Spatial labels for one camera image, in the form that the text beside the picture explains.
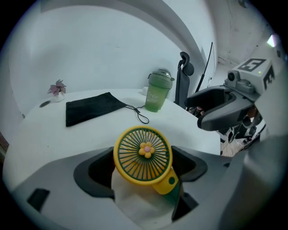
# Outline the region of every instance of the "black drawstring pouch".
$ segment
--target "black drawstring pouch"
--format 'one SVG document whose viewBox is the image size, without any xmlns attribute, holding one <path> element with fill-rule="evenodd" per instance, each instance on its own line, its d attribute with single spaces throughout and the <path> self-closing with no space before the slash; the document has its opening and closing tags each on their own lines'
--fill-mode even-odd
<svg viewBox="0 0 288 230">
<path fill-rule="evenodd" d="M 135 110 L 135 112 L 138 115 L 138 119 L 142 123 L 144 124 L 149 123 L 149 119 L 141 115 L 138 110 L 138 108 L 142 108 L 143 106 L 135 108 L 134 106 L 127 105 L 119 101 L 110 92 L 108 92 L 96 97 L 90 97 L 78 101 L 67 102 L 66 127 L 73 126 L 75 124 L 105 115 L 107 113 L 111 113 L 124 107 L 131 110 Z M 147 120 L 147 122 L 142 121 L 139 116 L 144 117 Z"/>
</svg>

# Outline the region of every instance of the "small flower vase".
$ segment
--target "small flower vase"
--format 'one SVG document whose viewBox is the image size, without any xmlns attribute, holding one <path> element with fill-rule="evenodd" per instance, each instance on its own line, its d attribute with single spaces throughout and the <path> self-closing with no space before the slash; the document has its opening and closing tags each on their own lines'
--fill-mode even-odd
<svg viewBox="0 0 288 230">
<path fill-rule="evenodd" d="M 58 95 L 54 95 L 54 96 L 53 96 L 53 101 L 54 101 L 54 102 L 61 102 L 61 101 L 63 101 L 64 99 L 65 99 L 65 93 L 63 93 L 63 92 L 59 92 Z"/>
</svg>

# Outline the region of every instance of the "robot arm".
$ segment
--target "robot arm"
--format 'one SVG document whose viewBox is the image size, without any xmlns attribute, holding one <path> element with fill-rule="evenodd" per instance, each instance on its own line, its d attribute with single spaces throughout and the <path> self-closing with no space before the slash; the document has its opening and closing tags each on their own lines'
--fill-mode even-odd
<svg viewBox="0 0 288 230">
<path fill-rule="evenodd" d="M 255 101 L 266 90 L 270 77 L 274 78 L 271 60 L 251 58 L 228 72 L 221 86 L 198 91 L 185 100 L 187 107 L 201 107 L 205 114 L 198 119 L 198 127 L 215 131 L 238 126 L 257 125 L 260 114 L 252 123 L 247 116 Z"/>
</svg>

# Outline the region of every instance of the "green water bottle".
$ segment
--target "green water bottle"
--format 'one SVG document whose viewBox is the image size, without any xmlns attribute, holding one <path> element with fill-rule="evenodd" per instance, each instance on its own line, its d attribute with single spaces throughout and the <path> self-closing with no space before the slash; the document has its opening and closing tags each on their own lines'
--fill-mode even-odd
<svg viewBox="0 0 288 230">
<path fill-rule="evenodd" d="M 145 108 L 151 112 L 158 112 L 161 109 L 172 88 L 174 78 L 170 72 L 159 69 L 149 75 L 149 87 L 146 96 Z"/>
</svg>

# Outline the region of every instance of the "black cable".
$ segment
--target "black cable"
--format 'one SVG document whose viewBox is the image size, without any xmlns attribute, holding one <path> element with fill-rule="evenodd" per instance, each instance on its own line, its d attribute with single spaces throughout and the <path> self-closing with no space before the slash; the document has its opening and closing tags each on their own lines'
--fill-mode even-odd
<svg viewBox="0 0 288 230">
<path fill-rule="evenodd" d="M 237 133 L 239 132 L 239 130 L 240 130 L 240 128 L 241 128 L 241 125 L 242 125 L 242 123 L 239 125 L 239 128 L 238 128 L 236 134 L 233 133 L 232 137 L 234 137 L 234 139 L 235 139 L 235 137 L 237 136 Z"/>
<path fill-rule="evenodd" d="M 210 80 L 212 79 L 212 76 L 213 76 L 214 72 L 215 72 L 215 62 L 214 62 L 213 72 L 212 72 L 211 76 L 209 77 L 209 80 L 208 80 L 208 83 L 207 83 L 207 88 L 208 88 L 208 85 L 209 85 Z"/>
<path fill-rule="evenodd" d="M 246 145 L 244 145 L 244 146 L 239 150 L 239 152 L 242 151 L 242 150 L 244 150 L 244 149 L 247 149 L 247 148 L 250 147 L 254 142 L 256 142 L 256 141 L 259 139 L 259 136 L 260 136 L 261 132 L 264 130 L 265 127 L 266 127 L 266 124 L 265 124 L 265 125 L 263 126 L 263 128 L 259 131 L 259 133 L 256 134 L 255 138 L 254 138 L 252 141 L 250 141 L 249 143 L 247 143 Z"/>
<path fill-rule="evenodd" d="M 202 76 L 201 76 L 201 78 L 200 78 L 200 81 L 199 81 L 199 84 L 198 84 L 198 86 L 197 86 L 197 88 L 196 88 L 195 93 L 199 91 L 200 86 L 201 86 L 201 84 L 202 84 L 202 82 L 203 82 L 203 79 L 204 79 L 204 77 L 205 77 L 205 72 L 206 72 L 206 69 L 207 69 L 207 66 L 208 66 L 208 63 L 209 63 L 209 59 L 210 59 L 210 55 L 211 55 L 211 51 L 212 51 L 212 46 L 213 46 L 213 42 L 211 42 L 210 53 L 209 53 L 209 57 L 208 57 L 208 60 L 207 60 L 206 66 L 205 66 L 205 70 L 204 70 L 204 73 L 202 74 Z"/>
<path fill-rule="evenodd" d="M 149 119 L 148 119 L 147 117 L 143 116 L 142 114 L 140 114 L 140 111 L 138 110 L 138 109 L 140 109 L 140 108 L 143 108 L 144 106 L 145 106 L 145 105 L 143 105 L 143 106 L 141 106 L 141 107 L 134 107 L 134 106 L 131 106 L 131 105 L 127 105 L 127 104 L 126 104 L 126 108 L 127 108 L 127 109 L 135 110 L 135 112 L 137 113 L 137 116 L 138 116 L 139 121 L 141 121 L 143 124 L 148 124 L 148 123 L 149 123 Z M 148 122 L 142 121 L 142 120 L 140 119 L 139 115 L 142 116 L 142 117 L 144 117 L 145 119 L 147 119 Z"/>
</svg>

